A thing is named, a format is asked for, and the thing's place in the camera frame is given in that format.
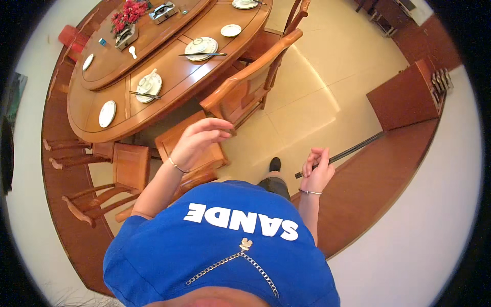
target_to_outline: round wooden dining table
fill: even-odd
[[[67,111],[75,134],[90,143],[116,141],[165,119],[229,68],[251,45],[264,29],[273,5],[273,0],[263,2],[244,10],[234,8],[231,0],[174,0],[177,8],[188,13],[179,11],[158,25],[146,14],[136,24],[138,39],[123,51],[114,47],[110,14],[90,37],[70,79]],[[165,1],[152,3],[158,7]],[[239,25],[242,32],[234,38],[223,36],[220,30],[228,24]],[[178,56],[199,37],[213,38],[218,42],[217,52],[227,55],[203,61]],[[99,44],[100,38],[107,41],[105,46]],[[136,59],[129,53],[130,46],[135,46]],[[90,54],[94,54],[94,59],[83,71],[82,65]],[[136,91],[140,79],[154,68],[162,78],[158,93],[161,99],[141,103],[129,92]],[[102,128],[99,113],[104,103],[111,100],[116,104],[115,116],[109,126]]]

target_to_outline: hand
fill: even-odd
[[[327,183],[334,176],[334,165],[329,164],[329,148],[311,148],[307,161],[303,164],[303,179],[300,189],[322,193]]]
[[[180,169],[190,170],[212,143],[230,137],[230,133],[221,129],[233,128],[230,122],[223,119],[202,119],[186,128],[170,156]]]

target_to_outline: white lettering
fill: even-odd
[[[206,205],[190,203],[188,215],[186,215],[183,220],[201,223],[205,210]]]
[[[256,228],[257,213],[249,212],[246,214],[240,210],[232,211],[232,217],[230,218],[230,226],[228,228],[233,230],[239,230],[239,226],[242,224],[242,230],[247,233],[254,233]]]
[[[267,215],[258,214],[259,220],[261,221],[261,229],[263,230],[263,236],[273,237],[281,225],[283,219],[274,218],[270,219]]]
[[[218,227],[227,228],[228,226],[228,218],[230,217],[230,209],[221,208],[221,207],[213,207],[205,212],[205,219],[211,225],[215,225]]]
[[[284,232],[280,235],[280,237],[283,239],[294,241],[299,237],[299,234],[295,231],[299,225],[294,221],[284,220],[283,223],[281,223],[281,227],[283,228]]]

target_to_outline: tiled floor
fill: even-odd
[[[267,27],[283,30],[293,2],[276,0]],[[220,180],[257,183],[271,158],[278,156],[294,194],[300,186],[294,174],[310,147],[330,147],[335,155],[382,130],[365,94],[408,62],[355,8],[352,0],[312,1],[309,16],[299,26],[303,37],[286,53],[266,108],[223,143],[232,164],[218,170]],[[160,163],[152,161],[153,172]],[[95,186],[111,182],[110,164],[92,164],[90,172]],[[114,214],[122,209],[106,214],[114,234],[121,227]]]

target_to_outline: black shoe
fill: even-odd
[[[274,157],[270,162],[270,171],[279,171],[281,169],[281,160],[278,157]]]

